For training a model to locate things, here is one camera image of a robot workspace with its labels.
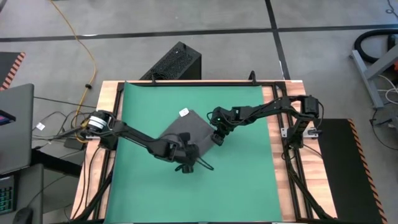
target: floor tile line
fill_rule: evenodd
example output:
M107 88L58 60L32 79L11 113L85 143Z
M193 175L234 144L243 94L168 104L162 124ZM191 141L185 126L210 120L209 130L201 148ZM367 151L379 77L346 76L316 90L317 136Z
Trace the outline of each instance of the floor tile line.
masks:
M282 70L282 78L285 80L290 80L289 69L287 68L285 53L284 53L284 49L282 46L282 41L280 40L280 37L279 37L278 28L276 25L276 19L275 19L274 11L272 9L272 5L271 5L271 0L265 0L265 2L266 2L266 6L267 6L269 21L271 23L272 35L274 36L276 51L278 53L280 69Z
M269 32L313 32L338 30L366 30L366 29L398 29L398 24L361 25L361 26L320 26L320 27L288 27L288 28L241 28L241 29L213 29L213 30L183 30L164 32L141 32L120 34L87 34L79 35L81 40L117 39L136 37L168 37L179 35L214 35L214 34L261 34ZM36 42L75 40L72 35L42 36L42 37L0 37L0 42Z
M179 35L214 35L214 34L255 34L272 32L271 28L243 28L243 29L214 29L214 30L184 30L184 31L165 31L165 32L141 32L124 34L93 34L78 35L80 40L95 39L117 39L117 38L135 38L135 37L168 37ZM51 40L75 40L72 35L48 36L48 37L5 37L0 38L0 42L36 42Z

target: white cable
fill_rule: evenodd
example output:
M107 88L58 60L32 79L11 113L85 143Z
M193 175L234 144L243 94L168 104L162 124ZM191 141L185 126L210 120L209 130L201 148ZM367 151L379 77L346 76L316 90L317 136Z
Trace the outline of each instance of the white cable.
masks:
M395 90L396 93L398 94L398 88L396 88L396 86L390 81L390 79L388 79L388 78L385 77L384 75L379 75L379 77L382 77L382 78L384 78L385 80L387 80L387 82L389 82L389 83L391 84L392 88L389 89L389 90L378 90L378 91L385 91L386 94L385 94L384 96L386 97L387 101L390 102L390 103L393 103L393 104L395 104L395 105L398 105L398 102L392 101L392 100L390 100L390 98L388 98L388 93L389 93L390 91Z

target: black computer case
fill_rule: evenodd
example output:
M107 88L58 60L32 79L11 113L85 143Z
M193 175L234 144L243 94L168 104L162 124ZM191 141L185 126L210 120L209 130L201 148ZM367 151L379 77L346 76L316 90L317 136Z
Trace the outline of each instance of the black computer case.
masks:
M201 80L201 53L178 42L140 80Z

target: computer mouse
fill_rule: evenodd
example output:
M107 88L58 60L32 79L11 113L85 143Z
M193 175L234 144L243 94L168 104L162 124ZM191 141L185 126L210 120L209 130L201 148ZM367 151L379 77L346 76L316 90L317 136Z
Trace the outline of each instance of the computer mouse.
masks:
M14 221L12 224L31 224L33 217L33 210L31 208L22 208L20 209L14 217Z

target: keyboard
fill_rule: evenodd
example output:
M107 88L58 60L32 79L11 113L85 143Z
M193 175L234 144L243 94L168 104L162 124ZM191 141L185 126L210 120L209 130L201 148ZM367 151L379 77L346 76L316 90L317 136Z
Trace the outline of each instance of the keyboard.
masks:
M0 178L0 215L16 210L16 180L13 175Z

